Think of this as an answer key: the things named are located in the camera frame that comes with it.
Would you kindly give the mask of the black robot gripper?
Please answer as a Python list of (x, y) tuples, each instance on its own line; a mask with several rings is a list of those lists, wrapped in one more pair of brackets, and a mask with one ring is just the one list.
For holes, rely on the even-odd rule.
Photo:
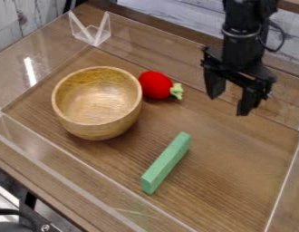
[(203, 48), (201, 67), (209, 98), (217, 98), (227, 89), (227, 81), (243, 89), (237, 115), (247, 116), (261, 100), (268, 98), (277, 78), (265, 68), (263, 56), (268, 25), (257, 25), (252, 31), (237, 31), (223, 25), (221, 47)]

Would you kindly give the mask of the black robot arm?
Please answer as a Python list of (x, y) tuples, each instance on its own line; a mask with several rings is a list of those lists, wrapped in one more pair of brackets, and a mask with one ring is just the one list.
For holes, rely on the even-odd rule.
[(213, 100), (227, 90), (227, 81), (239, 85), (237, 115), (247, 116), (268, 99), (277, 81), (263, 57), (265, 51), (276, 53), (285, 43), (284, 30), (269, 19), (279, 11), (279, 0), (223, 0), (223, 6), (223, 46), (203, 48), (205, 90)]

